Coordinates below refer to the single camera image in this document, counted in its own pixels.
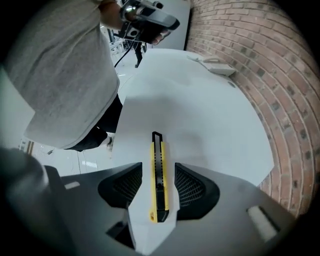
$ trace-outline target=white object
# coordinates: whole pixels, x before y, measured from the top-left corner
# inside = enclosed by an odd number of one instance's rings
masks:
[[[250,207],[247,212],[264,242],[268,242],[277,235],[276,228],[259,206]]]
[[[0,66],[0,146],[18,148],[34,114]]]
[[[68,184],[64,185],[66,190],[70,190],[70,189],[73,189],[73,188],[76,188],[76,187],[79,187],[79,186],[80,186],[80,183],[77,182],[77,181],[74,181],[74,182],[71,182],[71,183],[68,183]]]
[[[118,122],[114,166],[142,162],[142,185],[129,207],[138,252],[148,255],[176,226],[174,164],[184,163],[258,185],[274,166],[265,130],[248,99],[228,78],[187,58],[195,53],[148,49],[129,87]],[[149,220],[152,132],[166,145],[170,214]]]
[[[236,70],[228,64],[219,63],[219,59],[217,57],[211,56],[207,58],[192,58],[187,56],[188,59],[193,60],[195,62],[200,63],[211,73],[217,75],[223,75],[226,77],[231,76]]]

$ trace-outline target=white wall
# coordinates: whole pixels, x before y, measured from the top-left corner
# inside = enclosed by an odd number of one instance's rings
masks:
[[[18,148],[34,114],[0,66],[0,146]]]

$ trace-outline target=black cable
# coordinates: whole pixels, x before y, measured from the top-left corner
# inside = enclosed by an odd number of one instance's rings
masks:
[[[131,49],[131,47],[134,45],[134,42],[135,41],[132,41],[132,43],[131,43],[131,45],[130,45],[130,47],[129,47],[129,49],[128,50],[126,50],[126,52],[124,53],[124,55],[117,61],[117,63],[114,65],[114,67],[116,67],[117,65],[118,65],[118,63],[124,58],[124,56],[126,56],[127,55],[127,53],[130,51],[130,49]]]

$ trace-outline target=gray sweater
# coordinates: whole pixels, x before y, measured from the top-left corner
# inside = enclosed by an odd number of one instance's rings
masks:
[[[25,136],[68,149],[80,142],[117,95],[119,79],[100,31],[98,0],[53,0],[21,31],[4,62],[35,110]]]

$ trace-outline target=mesh pad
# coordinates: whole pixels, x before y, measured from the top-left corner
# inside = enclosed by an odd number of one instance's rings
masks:
[[[99,183],[100,196],[111,207],[127,209],[142,184],[142,163],[118,172]]]
[[[134,169],[113,182],[113,189],[124,196],[131,204],[142,184],[142,169]]]
[[[217,184],[181,163],[175,163],[174,184],[180,204],[177,221],[201,219],[219,201],[220,190]]]
[[[185,207],[205,194],[204,184],[183,170],[177,173],[175,186],[179,193],[180,207]]]

